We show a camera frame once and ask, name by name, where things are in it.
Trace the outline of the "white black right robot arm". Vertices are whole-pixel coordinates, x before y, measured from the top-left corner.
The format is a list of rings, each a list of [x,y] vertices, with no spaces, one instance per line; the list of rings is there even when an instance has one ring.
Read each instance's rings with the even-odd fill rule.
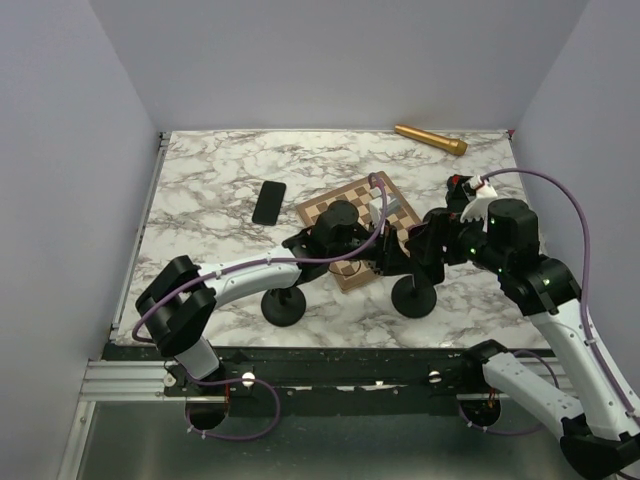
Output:
[[[460,379],[469,390],[488,386],[507,394],[559,441],[572,468],[585,479],[621,474],[639,460],[639,400],[624,405],[629,385],[602,366],[609,355],[582,314],[585,294],[568,267],[541,253],[538,217],[522,200],[498,199],[482,220],[465,222],[445,208],[427,213],[410,230],[412,259],[442,282],[444,268],[466,261],[497,276],[501,291],[542,334],[575,393],[567,395],[523,366],[494,340],[467,349]]]

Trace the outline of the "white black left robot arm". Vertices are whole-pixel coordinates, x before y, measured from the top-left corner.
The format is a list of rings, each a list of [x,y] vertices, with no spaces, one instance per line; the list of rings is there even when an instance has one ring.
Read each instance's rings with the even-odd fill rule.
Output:
[[[197,393],[214,393],[221,385],[221,361],[203,336],[212,313],[261,294],[264,318],[287,327],[306,311],[301,286],[324,276],[334,263],[368,263],[382,276],[408,273],[409,258],[388,219],[398,208],[391,195],[375,198],[368,204],[370,222],[362,225],[355,205],[336,200],[313,225],[262,255],[207,267],[187,255],[174,258],[135,302],[149,333],[146,342],[175,359]]]

